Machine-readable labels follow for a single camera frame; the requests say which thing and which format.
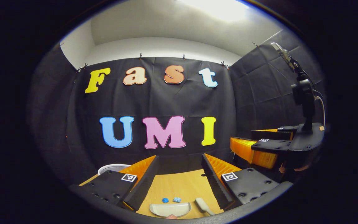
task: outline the pink letter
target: pink letter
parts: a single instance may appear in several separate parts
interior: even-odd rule
[[[186,142],[183,141],[182,123],[185,121],[183,116],[173,116],[169,119],[167,127],[162,128],[161,124],[155,117],[144,118],[142,122],[146,125],[147,143],[146,149],[156,149],[158,145],[154,141],[154,137],[157,139],[161,147],[165,147],[168,138],[171,136],[171,142],[168,144],[171,148],[182,148],[186,146]]]

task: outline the white bowl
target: white bowl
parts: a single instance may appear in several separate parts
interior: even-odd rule
[[[102,166],[99,170],[98,170],[98,175],[101,175],[102,173],[106,172],[107,170],[111,170],[111,171],[121,171],[123,169],[125,169],[126,167],[129,167],[130,165],[127,164],[109,164],[109,165],[105,165]]]

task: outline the white brush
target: white brush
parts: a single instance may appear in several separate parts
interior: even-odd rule
[[[207,212],[210,216],[215,215],[208,207],[208,205],[205,203],[205,201],[202,198],[196,198],[196,203],[199,205],[201,210]]]

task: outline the white plate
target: white plate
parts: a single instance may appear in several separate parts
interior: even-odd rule
[[[168,217],[173,214],[176,217],[182,217],[191,210],[190,203],[179,204],[151,204],[150,211],[161,217]]]

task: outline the finger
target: finger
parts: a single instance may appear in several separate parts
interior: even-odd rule
[[[173,214],[169,215],[167,219],[178,219],[178,217],[174,216]]]
[[[304,166],[304,167],[297,168],[297,169],[294,169],[294,170],[295,170],[295,171],[302,171],[302,170],[307,169],[309,166],[310,166],[310,164],[307,164],[307,165],[306,165],[306,166]]]
[[[285,173],[285,168],[284,167],[280,167],[278,170],[280,171],[280,173]]]

